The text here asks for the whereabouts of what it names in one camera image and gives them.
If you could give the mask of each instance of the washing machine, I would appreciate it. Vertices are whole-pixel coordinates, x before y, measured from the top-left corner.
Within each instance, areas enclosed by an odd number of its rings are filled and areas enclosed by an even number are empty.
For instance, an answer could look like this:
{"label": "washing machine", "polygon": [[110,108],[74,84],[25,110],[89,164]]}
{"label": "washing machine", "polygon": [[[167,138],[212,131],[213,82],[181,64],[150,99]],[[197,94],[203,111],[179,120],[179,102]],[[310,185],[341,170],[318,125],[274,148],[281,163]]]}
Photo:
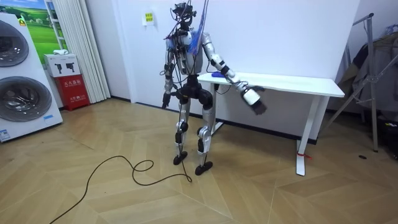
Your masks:
{"label": "washing machine", "polygon": [[0,13],[0,141],[61,122],[26,23]]}

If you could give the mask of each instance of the green grass poster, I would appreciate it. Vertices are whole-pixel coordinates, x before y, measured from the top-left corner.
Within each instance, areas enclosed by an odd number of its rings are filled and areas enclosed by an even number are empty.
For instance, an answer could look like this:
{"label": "green grass poster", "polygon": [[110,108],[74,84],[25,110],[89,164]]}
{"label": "green grass poster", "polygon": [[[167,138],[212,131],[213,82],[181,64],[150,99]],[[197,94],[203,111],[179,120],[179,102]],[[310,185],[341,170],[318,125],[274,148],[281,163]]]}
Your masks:
{"label": "green grass poster", "polygon": [[[43,54],[52,54],[60,48],[44,0],[0,0],[0,6],[5,7],[6,13],[24,17],[42,63]],[[59,23],[55,25],[61,35]]]}

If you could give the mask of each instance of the red tag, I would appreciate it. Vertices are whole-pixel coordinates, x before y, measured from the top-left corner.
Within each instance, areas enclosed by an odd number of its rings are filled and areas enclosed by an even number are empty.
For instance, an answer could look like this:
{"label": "red tag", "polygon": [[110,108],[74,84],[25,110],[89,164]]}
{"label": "red tag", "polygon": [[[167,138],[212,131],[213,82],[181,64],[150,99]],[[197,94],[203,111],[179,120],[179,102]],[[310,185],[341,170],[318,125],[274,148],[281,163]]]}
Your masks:
{"label": "red tag", "polygon": [[306,157],[306,158],[312,159],[312,157],[309,156],[309,155],[307,155],[307,154],[300,154],[299,152],[297,152],[297,155],[298,155],[298,156],[304,156],[304,157]]}

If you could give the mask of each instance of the red fire extinguisher box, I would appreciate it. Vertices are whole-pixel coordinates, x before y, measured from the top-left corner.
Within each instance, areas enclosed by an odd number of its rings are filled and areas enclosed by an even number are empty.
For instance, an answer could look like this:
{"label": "red fire extinguisher box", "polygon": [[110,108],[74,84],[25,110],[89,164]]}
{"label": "red fire extinguisher box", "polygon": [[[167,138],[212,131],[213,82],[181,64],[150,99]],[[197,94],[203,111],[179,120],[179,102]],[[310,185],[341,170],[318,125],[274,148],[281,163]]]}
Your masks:
{"label": "red fire extinguisher box", "polygon": [[69,75],[54,79],[65,109],[71,111],[90,104],[82,75]]}

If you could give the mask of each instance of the small sticker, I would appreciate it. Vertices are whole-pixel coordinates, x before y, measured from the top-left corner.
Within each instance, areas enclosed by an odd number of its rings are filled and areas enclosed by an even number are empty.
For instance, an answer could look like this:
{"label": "small sticker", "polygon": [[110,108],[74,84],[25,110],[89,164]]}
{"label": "small sticker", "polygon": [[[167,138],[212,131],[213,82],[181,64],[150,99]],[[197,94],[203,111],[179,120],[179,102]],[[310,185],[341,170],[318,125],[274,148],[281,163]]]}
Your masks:
{"label": "small sticker", "polygon": [[155,25],[154,13],[152,12],[152,10],[147,9],[142,13],[142,25],[143,26]]}
{"label": "small sticker", "polygon": [[52,116],[52,114],[51,115],[48,115],[48,116],[44,116],[44,120],[46,120],[46,119],[50,119],[50,118],[53,118],[54,116]]}
{"label": "small sticker", "polygon": [[6,129],[0,131],[0,140],[6,140],[10,138],[10,134],[8,134],[8,131]]}
{"label": "small sticker", "polygon": [[20,26],[26,26],[26,23],[23,18],[18,19],[18,22]]}
{"label": "small sticker", "polygon": [[154,15],[151,12],[145,13],[146,22],[152,22],[154,20]]}

